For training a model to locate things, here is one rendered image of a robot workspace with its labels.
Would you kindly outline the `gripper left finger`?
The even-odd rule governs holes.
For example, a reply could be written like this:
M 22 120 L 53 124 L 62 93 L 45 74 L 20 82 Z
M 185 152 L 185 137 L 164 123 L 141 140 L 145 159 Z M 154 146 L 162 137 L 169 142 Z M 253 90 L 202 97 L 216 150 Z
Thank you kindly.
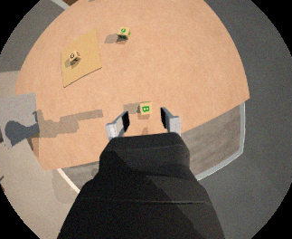
M 108 135 L 108 141 L 115 137 L 122 137 L 124 132 L 130 125 L 128 111 L 123 111 L 116 119 L 111 123 L 105 125 L 106 132 Z

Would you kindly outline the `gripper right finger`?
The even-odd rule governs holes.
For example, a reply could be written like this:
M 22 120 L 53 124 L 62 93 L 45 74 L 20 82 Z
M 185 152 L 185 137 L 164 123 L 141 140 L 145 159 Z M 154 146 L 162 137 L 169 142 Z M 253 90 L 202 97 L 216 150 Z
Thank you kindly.
M 181 118 L 174 116 L 166 107 L 160 108 L 161 121 L 167 132 L 176 132 L 181 137 Z

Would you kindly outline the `tan flat mat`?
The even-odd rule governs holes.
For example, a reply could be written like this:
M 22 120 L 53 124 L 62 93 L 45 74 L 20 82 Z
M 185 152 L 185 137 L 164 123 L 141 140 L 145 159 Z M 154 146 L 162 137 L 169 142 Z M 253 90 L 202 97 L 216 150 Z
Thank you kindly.
M 80 52 L 81 59 L 70 62 L 69 55 Z M 61 70 L 64 88 L 81 77 L 102 68 L 96 28 L 85 33 L 61 50 Z

